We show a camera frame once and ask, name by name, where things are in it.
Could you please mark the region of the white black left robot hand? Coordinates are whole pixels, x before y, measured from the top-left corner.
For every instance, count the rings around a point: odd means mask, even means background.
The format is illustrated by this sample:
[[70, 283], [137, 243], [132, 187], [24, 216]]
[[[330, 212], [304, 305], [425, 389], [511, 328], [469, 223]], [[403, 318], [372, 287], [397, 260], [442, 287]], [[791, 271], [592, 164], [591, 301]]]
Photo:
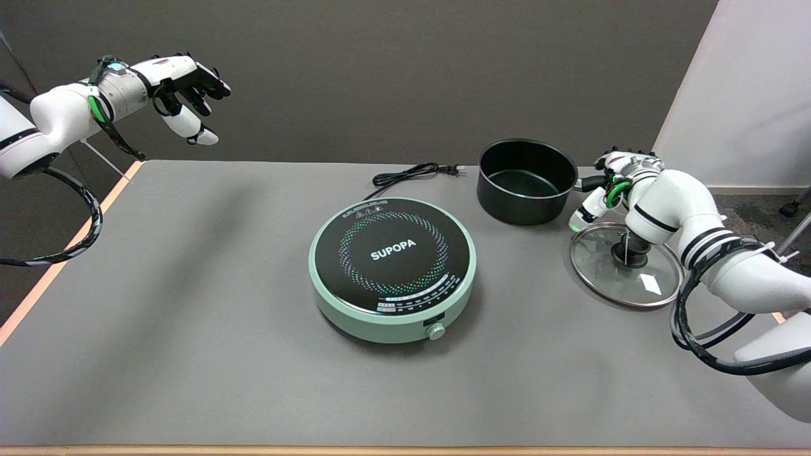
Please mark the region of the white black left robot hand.
[[153, 107], [165, 124], [190, 145], [211, 146], [219, 136], [206, 127], [202, 117], [212, 114], [208, 99], [222, 100], [231, 95], [231, 86], [219, 75], [190, 55], [177, 54], [148, 61], [155, 90]]

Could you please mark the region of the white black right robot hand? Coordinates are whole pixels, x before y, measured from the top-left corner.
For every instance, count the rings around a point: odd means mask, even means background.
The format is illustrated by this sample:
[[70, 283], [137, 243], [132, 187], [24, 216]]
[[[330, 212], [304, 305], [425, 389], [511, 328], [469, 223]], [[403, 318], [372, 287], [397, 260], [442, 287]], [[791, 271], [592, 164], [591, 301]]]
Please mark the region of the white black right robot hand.
[[582, 204], [572, 213], [568, 227], [580, 232], [608, 211], [629, 210], [632, 188], [646, 180], [655, 179], [664, 164], [655, 153], [617, 147], [606, 151], [594, 167], [598, 174], [577, 179], [574, 190], [585, 193]]

